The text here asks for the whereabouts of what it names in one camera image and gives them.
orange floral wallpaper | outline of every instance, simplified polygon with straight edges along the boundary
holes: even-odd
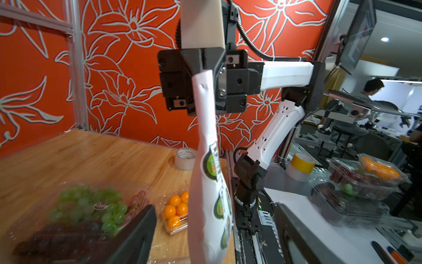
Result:
[[[65,20],[59,0],[0,0]],[[311,58],[331,1],[235,0],[243,27],[267,54]],[[169,147],[197,148],[196,119],[169,112],[157,52],[174,49],[179,0],[80,0],[89,130]],[[237,46],[247,49],[237,36]],[[68,47],[57,32],[0,17],[0,155],[74,124]],[[249,51],[251,60],[260,60]],[[249,146],[265,128],[280,89],[249,96],[241,114],[216,117],[221,150]]]
[[[65,20],[61,1],[0,2]],[[0,16],[0,156],[45,141],[75,123],[69,69],[55,62],[67,49],[59,32]]]
[[[307,56],[317,44],[331,1],[235,1],[255,45],[278,56]],[[157,52],[174,49],[179,0],[82,1],[89,129],[125,138],[197,148],[196,119],[169,112],[161,94]],[[237,46],[246,49],[237,37]],[[260,60],[249,52],[250,59]],[[216,117],[221,150],[249,146],[274,114],[280,89],[248,98],[242,114]]]

fruit container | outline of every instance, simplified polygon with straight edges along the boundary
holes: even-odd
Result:
[[[372,175],[359,161],[332,158],[329,163],[327,176],[350,196],[383,200],[393,192],[401,192],[395,182]]]
[[[359,162],[362,167],[370,172],[374,177],[389,181],[393,184],[409,182],[409,178],[395,164],[384,161],[379,158],[372,157],[367,154],[358,154]]]
[[[149,203],[136,182],[62,183],[2,238],[8,263],[83,263]]]
[[[372,228],[390,208],[379,200],[352,197],[325,178],[314,180],[311,200],[321,216],[334,226]]]
[[[187,228],[189,190],[163,195],[160,199],[160,212],[164,228],[170,235]]]

tape roll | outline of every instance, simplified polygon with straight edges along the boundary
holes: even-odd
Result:
[[[195,164],[196,150],[184,147],[176,150],[174,155],[174,165],[183,171],[190,171]]]

ceiling light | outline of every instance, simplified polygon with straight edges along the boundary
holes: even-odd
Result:
[[[405,80],[401,81],[401,80],[383,80],[383,79],[381,79],[381,81],[383,81],[383,82],[403,82],[403,83],[407,83],[407,84],[422,83],[422,82],[418,82],[418,81],[405,81]]]

monitor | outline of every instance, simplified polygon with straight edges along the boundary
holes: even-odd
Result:
[[[374,0],[361,0],[336,63],[348,74],[353,73],[375,24]]]

